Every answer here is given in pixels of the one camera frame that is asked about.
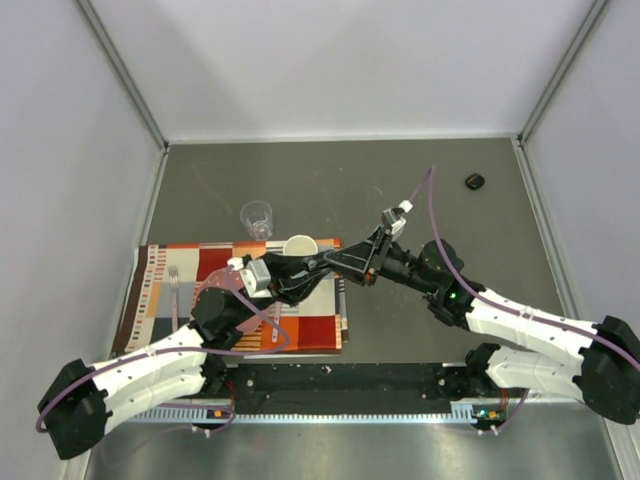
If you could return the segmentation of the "black taped earbud charging case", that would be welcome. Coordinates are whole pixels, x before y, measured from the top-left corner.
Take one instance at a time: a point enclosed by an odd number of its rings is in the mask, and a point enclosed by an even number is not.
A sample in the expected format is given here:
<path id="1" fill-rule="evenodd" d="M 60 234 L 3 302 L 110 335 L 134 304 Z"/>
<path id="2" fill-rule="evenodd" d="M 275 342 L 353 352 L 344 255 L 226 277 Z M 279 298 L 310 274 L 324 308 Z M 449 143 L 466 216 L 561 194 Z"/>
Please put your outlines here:
<path id="1" fill-rule="evenodd" d="M 320 265 L 319 259 L 315 256 L 305 257 L 301 263 L 307 271 L 313 271 Z"/>

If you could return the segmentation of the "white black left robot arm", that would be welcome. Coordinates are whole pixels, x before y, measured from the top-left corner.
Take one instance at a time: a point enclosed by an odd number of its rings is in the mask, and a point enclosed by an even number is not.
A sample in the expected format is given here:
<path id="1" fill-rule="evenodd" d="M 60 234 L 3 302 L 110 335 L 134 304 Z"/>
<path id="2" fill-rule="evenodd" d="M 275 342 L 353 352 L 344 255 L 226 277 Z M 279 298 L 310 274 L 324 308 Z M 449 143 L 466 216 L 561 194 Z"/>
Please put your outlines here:
<path id="1" fill-rule="evenodd" d="M 153 407 L 220 394 L 227 382 L 223 358 L 234 355 L 241 325 L 254 317 L 268 321 L 276 302 L 300 304 L 331 272 L 320 254 L 231 259 L 220 280 L 202 284 L 186 325 L 132 353 L 62 367 L 37 405 L 37 431 L 49 436 L 59 459 L 70 460 Z"/>

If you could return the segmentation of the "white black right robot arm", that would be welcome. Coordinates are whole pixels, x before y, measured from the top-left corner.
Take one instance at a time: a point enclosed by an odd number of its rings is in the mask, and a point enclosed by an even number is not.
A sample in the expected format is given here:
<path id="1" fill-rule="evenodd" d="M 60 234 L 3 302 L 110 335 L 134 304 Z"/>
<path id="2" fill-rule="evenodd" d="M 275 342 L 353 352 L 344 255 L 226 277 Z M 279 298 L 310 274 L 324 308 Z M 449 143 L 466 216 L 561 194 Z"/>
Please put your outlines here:
<path id="1" fill-rule="evenodd" d="M 530 389 L 579 400 L 619 424 L 639 417 L 639 339 L 617 317 L 576 320 L 503 297 L 461 276 L 464 264 L 444 240 L 414 256 L 377 229 L 320 260 L 354 283 L 371 286 L 383 277 L 416 290 L 445 325 L 504 340 L 467 355 L 467 384 L 478 395 Z"/>

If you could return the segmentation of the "black case with gold line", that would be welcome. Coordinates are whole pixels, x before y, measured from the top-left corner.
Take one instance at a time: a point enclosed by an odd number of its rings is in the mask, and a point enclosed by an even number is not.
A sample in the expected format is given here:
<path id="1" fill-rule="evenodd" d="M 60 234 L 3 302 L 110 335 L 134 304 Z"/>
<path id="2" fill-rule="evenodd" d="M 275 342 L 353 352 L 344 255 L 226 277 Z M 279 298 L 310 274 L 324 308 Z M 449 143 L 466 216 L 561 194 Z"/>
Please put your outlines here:
<path id="1" fill-rule="evenodd" d="M 485 177 L 479 173 L 471 174 L 465 179 L 465 186 L 472 191 L 481 189 L 485 185 L 485 183 Z"/>

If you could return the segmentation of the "blue mug white inside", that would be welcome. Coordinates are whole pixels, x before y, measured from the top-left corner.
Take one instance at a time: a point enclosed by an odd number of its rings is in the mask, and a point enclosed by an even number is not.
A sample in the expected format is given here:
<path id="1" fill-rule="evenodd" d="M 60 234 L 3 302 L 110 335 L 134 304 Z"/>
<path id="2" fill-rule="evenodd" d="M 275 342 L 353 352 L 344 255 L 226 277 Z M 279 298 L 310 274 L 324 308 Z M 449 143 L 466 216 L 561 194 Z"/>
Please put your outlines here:
<path id="1" fill-rule="evenodd" d="M 316 241 L 307 235 L 294 235 L 290 237 L 282 248 L 284 256 L 305 257 L 316 255 L 319 252 L 319 246 Z"/>

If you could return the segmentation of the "pink dotted plate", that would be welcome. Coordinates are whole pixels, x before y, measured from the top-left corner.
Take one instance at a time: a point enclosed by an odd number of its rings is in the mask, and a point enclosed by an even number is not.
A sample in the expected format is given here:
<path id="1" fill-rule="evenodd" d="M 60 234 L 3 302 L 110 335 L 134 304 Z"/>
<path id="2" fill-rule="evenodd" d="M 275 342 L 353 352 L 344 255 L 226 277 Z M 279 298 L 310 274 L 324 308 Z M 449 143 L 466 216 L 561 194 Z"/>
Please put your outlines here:
<path id="1" fill-rule="evenodd" d="M 224 269 L 210 274 L 197 290 L 191 310 L 195 328 L 206 341 L 232 334 L 253 333 L 262 324 L 263 318 L 241 302 L 233 293 L 231 274 L 226 277 Z M 244 292 L 235 287 L 243 297 Z"/>

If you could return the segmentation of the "clear plastic cup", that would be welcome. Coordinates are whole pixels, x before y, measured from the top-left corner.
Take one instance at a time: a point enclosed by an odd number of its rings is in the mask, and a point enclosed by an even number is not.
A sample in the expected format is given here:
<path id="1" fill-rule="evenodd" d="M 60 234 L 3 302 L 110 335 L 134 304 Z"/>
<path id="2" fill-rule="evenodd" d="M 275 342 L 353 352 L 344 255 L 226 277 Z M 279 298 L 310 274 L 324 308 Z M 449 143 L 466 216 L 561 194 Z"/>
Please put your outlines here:
<path id="1" fill-rule="evenodd" d="M 267 241 L 273 235 L 273 211 L 264 201 L 254 200 L 245 204 L 240 211 L 240 220 L 256 241 Z"/>

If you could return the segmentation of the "orange patchwork placemat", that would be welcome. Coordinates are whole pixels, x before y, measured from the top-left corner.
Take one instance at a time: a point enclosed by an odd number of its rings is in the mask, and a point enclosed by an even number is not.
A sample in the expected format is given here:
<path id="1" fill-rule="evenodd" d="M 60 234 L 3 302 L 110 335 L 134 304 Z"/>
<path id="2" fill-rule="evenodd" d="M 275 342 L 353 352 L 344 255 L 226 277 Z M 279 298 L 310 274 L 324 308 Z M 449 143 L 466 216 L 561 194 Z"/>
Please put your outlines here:
<path id="1" fill-rule="evenodd" d="M 152 244 L 138 248 L 127 302 L 111 347 L 114 356 L 134 352 L 172 333 L 168 267 L 179 270 L 179 327 L 191 319 L 197 290 L 232 257 L 280 254 L 281 241 Z M 345 282 L 331 274 L 296 307 L 281 307 L 280 325 L 290 337 L 284 355 L 337 355 L 348 340 Z"/>

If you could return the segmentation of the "pink handled knife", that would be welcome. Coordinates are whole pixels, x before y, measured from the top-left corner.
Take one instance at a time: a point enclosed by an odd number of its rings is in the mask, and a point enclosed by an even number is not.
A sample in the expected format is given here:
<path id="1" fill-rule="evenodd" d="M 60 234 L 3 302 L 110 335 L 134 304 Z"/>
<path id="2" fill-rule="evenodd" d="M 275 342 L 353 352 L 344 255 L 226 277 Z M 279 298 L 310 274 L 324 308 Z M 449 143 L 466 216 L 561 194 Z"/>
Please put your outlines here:
<path id="1" fill-rule="evenodd" d="M 280 326 L 280 319 L 281 319 L 281 307 L 282 307 L 282 305 L 280 303 L 276 303 L 275 306 L 274 306 L 274 310 L 273 310 L 272 321 L 274 323 L 274 326 L 272 327 L 272 334 L 271 334 L 271 341 L 272 341 L 273 344 L 277 344 L 279 342 L 279 336 L 280 336 L 279 326 Z"/>

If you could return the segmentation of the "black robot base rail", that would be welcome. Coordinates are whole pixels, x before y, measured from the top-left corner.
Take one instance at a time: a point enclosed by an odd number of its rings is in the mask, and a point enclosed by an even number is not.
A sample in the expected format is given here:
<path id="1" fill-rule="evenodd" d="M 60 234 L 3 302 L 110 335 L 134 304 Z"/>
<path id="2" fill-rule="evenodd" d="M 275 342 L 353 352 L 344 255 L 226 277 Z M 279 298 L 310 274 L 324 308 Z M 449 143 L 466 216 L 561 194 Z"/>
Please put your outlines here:
<path id="1" fill-rule="evenodd" d="M 241 364 L 227 374 L 241 414 L 436 413 L 478 395 L 464 367 L 436 363 Z"/>

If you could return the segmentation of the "pink handled fork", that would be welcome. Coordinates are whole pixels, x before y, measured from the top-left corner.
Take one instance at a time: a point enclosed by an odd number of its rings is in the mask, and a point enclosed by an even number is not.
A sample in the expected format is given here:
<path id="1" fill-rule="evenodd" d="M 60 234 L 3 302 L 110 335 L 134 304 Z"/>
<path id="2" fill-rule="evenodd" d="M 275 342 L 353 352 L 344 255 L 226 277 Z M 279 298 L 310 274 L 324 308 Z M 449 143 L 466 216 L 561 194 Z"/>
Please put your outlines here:
<path id="1" fill-rule="evenodd" d="M 179 270 L 175 265 L 168 267 L 168 276 L 171 285 L 171 328 L 175 332 L 179 328 L 178 292 L 180 287 Z"/>

